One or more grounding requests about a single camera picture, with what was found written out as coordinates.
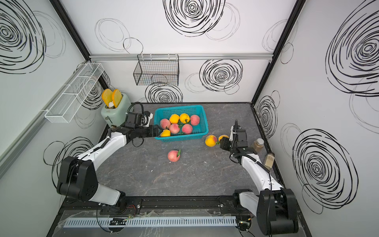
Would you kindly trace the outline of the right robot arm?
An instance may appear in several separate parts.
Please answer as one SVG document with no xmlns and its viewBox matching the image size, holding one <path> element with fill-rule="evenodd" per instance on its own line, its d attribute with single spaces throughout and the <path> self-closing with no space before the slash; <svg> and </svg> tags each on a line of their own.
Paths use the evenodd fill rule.
<svg viewBox="0 0 379 237">
<path fill-rule="evenodd" d="M 299 231 L 297 199 L 291 189 L 285 189 L 262 164 L 256 151 L 248 147 L 246 130 L 232 126 L 230 138 L 222 138 L 220 148 L 230 152 L 232 162 L 240 164 L 259 190 L 237 191 L 237 205 L 252 213 L 261 232 L 266 236 L 293 234 Z"/>
</svg>

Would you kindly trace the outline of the yellow peach with red blush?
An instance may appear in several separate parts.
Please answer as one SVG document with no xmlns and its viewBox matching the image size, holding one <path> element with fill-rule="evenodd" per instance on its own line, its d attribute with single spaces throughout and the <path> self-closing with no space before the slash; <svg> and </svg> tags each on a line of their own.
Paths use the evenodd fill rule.
<svg viewBox="0 0 379 237">
<path fill-rule="evenodd" d="M 205 139 L 205 144 L 208 147 L 214 147 L 217 145 L 218 139 L 214 135 L 208 135 Z"/>
</svg>

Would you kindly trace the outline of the pink peach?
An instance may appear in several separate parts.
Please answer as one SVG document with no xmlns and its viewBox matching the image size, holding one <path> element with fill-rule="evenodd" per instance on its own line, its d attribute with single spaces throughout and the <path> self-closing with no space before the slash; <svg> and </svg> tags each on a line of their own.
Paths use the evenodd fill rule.
<svg viewBox="0 0 379 237">
<path fill-rule="evenodd" d="M 172 150 L 168 153 L 167 157 L 170 162 L 177 162 L 180 159 L 181 150 Z"/>
<path fill-rule="evenodd" d="M 169 126 L 169 131 L 171 134 L 178 134 L 180 132 L 180 127 L 177 123 L 173 123 Z"/>
<path fill-rule="evenodd" d="M 162 119 L 159 123 L 160 127 L 163 128 L 163 129 L 169 129 L 169 127 L 171 126 L 171 122 L 169 119 Z"/>
<path fill-rule="evenodd" d="M 198 115 L 192 115 L 190 117 L 190 124 L 192 126 L 197 126 L 200 123 L 200 117 Z"/>
<path fill-rule="evenodd" d="M 193 128 L 190 124 L 184 124 L 181 128 L 183 134 L 192 134 Z"/>
</svg>

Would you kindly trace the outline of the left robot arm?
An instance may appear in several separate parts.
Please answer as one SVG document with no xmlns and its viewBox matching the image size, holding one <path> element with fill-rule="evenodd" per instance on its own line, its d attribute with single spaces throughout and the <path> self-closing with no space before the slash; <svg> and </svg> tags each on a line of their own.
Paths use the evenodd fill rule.
<svg viewBox="0 0 379 237">
<path fill-rule="evenodd" d="M 113 153 L 136 138 L 158 137 L 163 129 L 151 120 L 153 114 L 129 112 L 126 121 L 116 128 L 109 128 L 107 136 L 88 151 L 66 157 L 61 164 L 56 191 L 58 194 L 79 201 L 92 201 L 110 206 L 120 205 L 124 193 L 101 185 L 96 171 Z"/>
</svg>

